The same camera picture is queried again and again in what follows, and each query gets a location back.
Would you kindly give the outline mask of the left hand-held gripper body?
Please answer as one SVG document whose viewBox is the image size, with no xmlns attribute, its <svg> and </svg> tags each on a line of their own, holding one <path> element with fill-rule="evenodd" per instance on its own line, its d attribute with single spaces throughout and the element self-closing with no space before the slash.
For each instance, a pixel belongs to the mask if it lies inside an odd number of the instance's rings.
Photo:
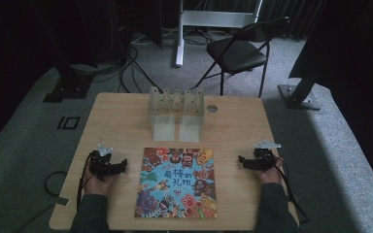
<svg viewBox="0 0 373 233">
<path fill-rule="evenodd" d="M 100 181 L 104 181 L 106 177 L 116 175 L 110 173 L 110 169 L 113 167 L 110 163 L 113 150 L 113 148 L 104 147 L 101 144 L 98 144 L 97 149 L 90 154 L 89 171 Z"/>
</svg>

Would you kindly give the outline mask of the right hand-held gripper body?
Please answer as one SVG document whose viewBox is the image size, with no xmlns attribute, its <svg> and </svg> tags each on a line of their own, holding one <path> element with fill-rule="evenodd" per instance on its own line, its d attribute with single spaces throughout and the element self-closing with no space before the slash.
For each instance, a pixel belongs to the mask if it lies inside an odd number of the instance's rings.
<svg viewBox="0 0 373 233">
<path fill-rule="evenodd" d="M 267 171 L 276 164 L 276 156 L 272 149 L 279 149 L 280 144 L 263 140 L 254 144 L 254 168 L 256 170 Z"/>
</svg>

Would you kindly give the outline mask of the colourful picture book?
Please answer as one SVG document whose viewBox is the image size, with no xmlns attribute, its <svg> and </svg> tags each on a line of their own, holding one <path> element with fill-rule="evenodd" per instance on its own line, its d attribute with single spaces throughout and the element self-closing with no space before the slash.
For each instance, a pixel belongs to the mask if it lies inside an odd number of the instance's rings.
<svg viewBox="0 0 373 233">
<path fill-rule="evenodd" d="M 213 151 L 144 149 L 134 216 L 216 218 Z"/>
</svg>

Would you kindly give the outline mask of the clear acrylic book rack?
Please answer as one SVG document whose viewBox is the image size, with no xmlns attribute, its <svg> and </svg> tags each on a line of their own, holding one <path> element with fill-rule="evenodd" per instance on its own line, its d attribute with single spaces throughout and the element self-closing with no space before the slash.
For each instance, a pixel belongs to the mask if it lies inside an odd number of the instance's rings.
<svg viewBox="0 0 373 233">
<path fill-rule="evenodd" d="M 199 143 L 204 125 L 204 92 L 150 89 L 149 123 L 155 141 Z"/>
</svg>

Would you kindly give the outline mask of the person's right hand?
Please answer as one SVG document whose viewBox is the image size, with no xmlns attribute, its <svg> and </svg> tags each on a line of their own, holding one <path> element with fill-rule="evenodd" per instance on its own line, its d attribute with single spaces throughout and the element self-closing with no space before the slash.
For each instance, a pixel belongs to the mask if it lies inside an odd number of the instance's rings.
<svg viewBox="0 0 373 233">
<path fill-rule="evenodd" d="M 254 174 L 258 177 L 259 181 L 262 184 L 266 183 L 282 183 L 282 175 L 280 173 L 283 166 L 282 160 L 277 160 L 274 168 L 271 168 L 267 171 L 254 171 Z"/>
</svg>

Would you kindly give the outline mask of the person's left hand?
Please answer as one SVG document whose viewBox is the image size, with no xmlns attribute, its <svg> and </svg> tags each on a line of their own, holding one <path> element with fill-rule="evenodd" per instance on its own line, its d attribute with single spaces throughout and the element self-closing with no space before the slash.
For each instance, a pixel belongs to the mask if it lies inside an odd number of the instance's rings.
<svg viewBox="0 0 373 233">
<path fill-rule="evenodd" d="M 105 181 L 100 181 L 96 177 L 93 177 L 90 171 L 86 169 L 85 178 L 84 178 L 85 195 L 97 194 L 97 195 L 107 196 L 110 193 L 118 177 L 119 177 L 118 175 L 114 175 L 114 176 L 108 177 Z"/>
</svg>

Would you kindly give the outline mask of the grey tape piece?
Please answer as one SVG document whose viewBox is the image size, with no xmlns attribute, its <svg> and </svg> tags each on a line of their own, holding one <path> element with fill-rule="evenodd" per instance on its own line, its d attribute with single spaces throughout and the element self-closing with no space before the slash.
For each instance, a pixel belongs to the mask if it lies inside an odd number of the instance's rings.
<svg viewBox="0 0 373 233">
<path fill-rule="evenodd" d="M 62 206 L 67 206 L 69 203 L 69 200 L 67 198 L 59 197 L 59 196 L 52 196 L 49 198 L 48 202 L 50 204 L 58 204 Z"/>
</svg>

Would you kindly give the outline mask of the black stand with bolted base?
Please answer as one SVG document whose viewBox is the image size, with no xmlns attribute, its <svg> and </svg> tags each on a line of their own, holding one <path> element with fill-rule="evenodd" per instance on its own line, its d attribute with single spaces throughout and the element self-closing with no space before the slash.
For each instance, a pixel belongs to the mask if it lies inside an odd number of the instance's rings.
<svg viewBox="0 0 373 233">
<path fill-rule="evenodd" d="M 295 60 L 288 75 L 300 78 L 297 85 L 280 84 L 278 89 L 289 109 L 319 111 L 321 109 L 312 93 L 314 84 L 322 75 L 322 64 L 325 59 L 328 41 L 316 32 L 307 39 L 301 53 Z"/>
</svg>

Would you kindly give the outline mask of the black stand with square base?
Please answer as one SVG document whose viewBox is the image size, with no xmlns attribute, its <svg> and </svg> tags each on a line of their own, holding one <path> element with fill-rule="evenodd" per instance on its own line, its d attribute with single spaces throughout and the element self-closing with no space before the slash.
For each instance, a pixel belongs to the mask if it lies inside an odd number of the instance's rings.
<svg viewBox="0 0 373 233">
<path fill-rule="evenodd" d="M 51 93 L 44 98 L 45 103 L 61 103 L 64 99 L 86 99 L 93 76 L 79 75 L 65 58 L 60 49 L 57 36 L 42 9 L 42 0 L 28 0 L 43 29 L 48 54 L 59 75 L 58 82 Z"/>
</svg>

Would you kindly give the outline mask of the black folding chair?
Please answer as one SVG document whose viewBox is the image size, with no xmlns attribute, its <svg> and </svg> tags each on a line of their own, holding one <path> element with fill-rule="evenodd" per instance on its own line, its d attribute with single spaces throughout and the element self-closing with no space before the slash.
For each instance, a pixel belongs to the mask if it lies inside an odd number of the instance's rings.
<svg viewBox="0 0 373 233">
<path fill-rule="evenodd" d="M 208 44 L 206 51 L 214 62 L 194 88 L 200 86 L 204 80 L 214 77 L 215 75 L 209 75 L 209 73 L 218 65 L 220 67 L 220 95 L 223 95 L 225 73 L 235 75 L 262 66 L 258 93 L 258 97 L 261 97 L 269 61 L 270 42 L 281 37 L 289 23 L 289 17 L 250 23 L 238 29 L 231 38 Z"/>
</svg>

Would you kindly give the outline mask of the white metal stand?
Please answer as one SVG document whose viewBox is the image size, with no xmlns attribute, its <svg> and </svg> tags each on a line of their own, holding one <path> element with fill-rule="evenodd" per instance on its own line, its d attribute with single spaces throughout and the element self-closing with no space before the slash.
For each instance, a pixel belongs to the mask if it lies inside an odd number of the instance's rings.
<svg viewBox="0 0 373 233">
<path fill-rule="evenodd" d="M 179 38 L 176 54 L 176 66 L 184 64 L 184 27 L 205 26 L 205 27 L 230 27 L 239 28 L 249 23 L 257 22 L 263 0 L 256 0 L 252 13 L 232 13 L 213 11 L 187 11 L 184 9 L 184 0 L 180 0 L 179 9 Z"/>
</svg>

